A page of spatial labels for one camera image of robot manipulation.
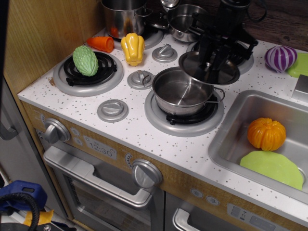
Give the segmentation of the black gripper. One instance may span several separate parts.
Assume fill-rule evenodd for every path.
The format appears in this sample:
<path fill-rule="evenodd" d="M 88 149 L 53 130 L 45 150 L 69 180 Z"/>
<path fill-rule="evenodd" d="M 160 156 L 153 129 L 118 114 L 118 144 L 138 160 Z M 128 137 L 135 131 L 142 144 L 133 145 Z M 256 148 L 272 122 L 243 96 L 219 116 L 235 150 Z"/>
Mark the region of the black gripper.
<path fill-rule="evenodd" d="M 230 75 L 224 67 L 230 53 L 249 59 L 258 44 L 243 28 L 244 13 L 223 13 L 216 16 L 193 14 L 190 31 L 200 36 L 199 65 L 195 77 L 207 83 L 228 83 Z"/>

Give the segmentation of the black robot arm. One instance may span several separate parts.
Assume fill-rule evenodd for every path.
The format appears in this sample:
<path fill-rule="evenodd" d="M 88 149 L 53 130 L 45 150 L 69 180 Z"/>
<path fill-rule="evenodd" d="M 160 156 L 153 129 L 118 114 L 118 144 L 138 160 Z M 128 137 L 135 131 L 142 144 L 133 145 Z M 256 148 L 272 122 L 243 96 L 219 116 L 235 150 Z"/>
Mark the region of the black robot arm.
<path fill-rule="evenodd" d="M 257 40 L 243 28 L 249 0 L 222 0 L 216 16 L 192 14 L 189 31 L 200 36 L 197 62 L 185 72 L 202 81 L 216 82 L 230 57 L 250 59 Z"/>

